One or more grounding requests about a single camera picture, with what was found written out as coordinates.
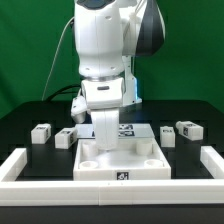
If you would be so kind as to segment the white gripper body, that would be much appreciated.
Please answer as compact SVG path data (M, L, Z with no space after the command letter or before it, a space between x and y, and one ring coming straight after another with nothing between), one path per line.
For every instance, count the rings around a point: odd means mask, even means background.
M123 103L124 79L82 82L82 93L90 110L120 107Z

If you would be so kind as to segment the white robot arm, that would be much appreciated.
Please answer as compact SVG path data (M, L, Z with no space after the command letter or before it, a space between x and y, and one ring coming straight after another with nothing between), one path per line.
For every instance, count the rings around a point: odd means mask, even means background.
M96 145L118 144L119 108L123 104L124 56L153 55L165 40L156 0L74 0L75 46L86 111Z

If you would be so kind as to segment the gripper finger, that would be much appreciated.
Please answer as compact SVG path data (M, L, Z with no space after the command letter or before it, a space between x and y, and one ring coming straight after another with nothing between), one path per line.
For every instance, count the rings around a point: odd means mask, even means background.
M96 145L101 150L117 147L119 130L119 109L103 109L91 112Z

